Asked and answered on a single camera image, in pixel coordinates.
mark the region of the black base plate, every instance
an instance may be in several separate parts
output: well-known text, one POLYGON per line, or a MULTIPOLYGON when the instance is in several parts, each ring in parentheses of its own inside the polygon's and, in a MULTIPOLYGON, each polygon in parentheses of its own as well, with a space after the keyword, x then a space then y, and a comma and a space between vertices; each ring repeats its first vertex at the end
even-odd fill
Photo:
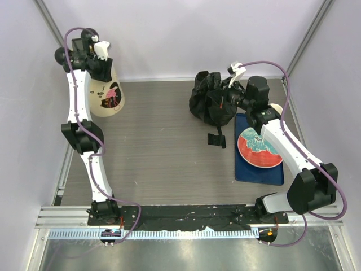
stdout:
MULTIPOLYGON (((138 214, 137 206, 122 206, 124 228, 129 230, 138 214)), ((246 205, 178 205, 178 206, 142 206, 142 214, 135 230, 149 231, 194 231, 204 230, 206 226, 213 230, 248 230, 249 224, 274 224, 275 216, 279 224, 287 224, 287 214, 275 213, 267 220, 260 220, 254 206, 246 205)), ((88 219, 89 226, 104 226, 94 218, 88 219)))

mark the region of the metal beam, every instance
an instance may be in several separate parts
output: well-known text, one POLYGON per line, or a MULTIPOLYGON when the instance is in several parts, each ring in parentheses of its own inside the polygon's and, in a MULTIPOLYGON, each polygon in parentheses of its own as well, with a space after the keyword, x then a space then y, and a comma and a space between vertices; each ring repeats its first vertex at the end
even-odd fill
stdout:
POLYGON ((61 34, 56 22, 54 21, 53 17, 51 16, 49 10, 47 9, 43 0, 34 0, 35 5, 37 6, 40 14, 44 18, 45 23, 47 24, 50 32, 54 36, 56 42, 59 46, 63 45, 63 35, 61 34))
POLYGON ((320 6, 320 9, 318 9, 318 12, 313 19, 310 27, 308 28, 306 35, 304 36, 300 46, 298 47, 296 53, 294 54, 290 65, 287 68, 288 76, 291 76, 294 68, 296 67, 298 61, 300 60, 301 56, 305 52, 307 46, 309 45, 311 39, 313 38, 314 34, 316 33, 317 29, 321 25, 321 22, 323 21, 325 15, 331 8, 331 5, 334 3, 334 0, 324 0, 322 5, 320 6))
MULTIPOLYGON (((89 207, 74 206, 74 207, 42 207, 36 222, 36 229, 73 229, 73 228, 109 228, 109 225, 104 226, 88 226, 89 214, 86 210, 89 207)), ((316 213, 324 216, 335 216, 338 214, 336 205, 330 205, 316 210, 316 213)), ((324 225, 343 225, 341 220, 326 221, 314 217, 310 214, 305 214, 309 226, 324 226, 324 225)), ((279 224, 280 227, 303 226, 303 219, 300 215, 295 213, 288 213, 288 224, 279 224)), ((250 224, 251 227, 274 227, 274 224, 250 224)))

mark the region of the white wall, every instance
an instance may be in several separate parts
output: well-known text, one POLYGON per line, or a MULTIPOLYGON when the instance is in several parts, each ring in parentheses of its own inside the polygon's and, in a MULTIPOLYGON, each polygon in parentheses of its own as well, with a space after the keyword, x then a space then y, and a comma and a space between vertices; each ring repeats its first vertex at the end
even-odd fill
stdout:
POLYGON ((33 1, 0 1, 0 25, 0 269, 19 271, 64 159, 68 87, 33 1))
MULTIPOLYGON (((193 78, 238 60, 285 68, 322 0, 45 0, 59 29, 93 27, 112 43, 121 80, 193 78)), ((258 65, 250 75, 280 75, 258 65)))
POLYGON ((338 167, 349 209, 346 227, 360 255, 361 2, 335 1, 291 77, 309 149, 338 167))

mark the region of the gray table surface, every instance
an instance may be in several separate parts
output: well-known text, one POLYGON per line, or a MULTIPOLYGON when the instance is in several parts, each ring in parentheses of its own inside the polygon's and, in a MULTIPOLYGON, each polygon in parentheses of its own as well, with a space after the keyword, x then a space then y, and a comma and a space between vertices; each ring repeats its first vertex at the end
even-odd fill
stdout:
MULTIPOLYGON (((283 105, 281 81, 269 80, 268 84, 270 102, 283 105)), ((285 165, 283 186, 235 180, 234 119, 222 128, 226 149, 207 145, 207 134, 216 134, 217 130, 190 113, 192 81, 132 82, 121 86, 126 99, 124 108, 112 117, 93 119, 104 132, 104 166, 117 198, 143 205, 252 204, 259 196, 288 190, 293 177, 285 165)), ((285 121, 297 134, 289 110, 285 121)), ((88 176, 75 152, 61 204, 90 203, 88 176)))

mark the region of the black strap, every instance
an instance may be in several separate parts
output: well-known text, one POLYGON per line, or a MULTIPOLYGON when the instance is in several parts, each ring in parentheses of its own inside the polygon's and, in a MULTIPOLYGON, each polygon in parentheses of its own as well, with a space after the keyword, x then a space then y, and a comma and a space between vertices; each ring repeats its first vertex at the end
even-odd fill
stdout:
POLYGON ((208 134, 208 145, 226 148, 226 137, 222 134, 221 127, 217 127, 218 135, 208 134))

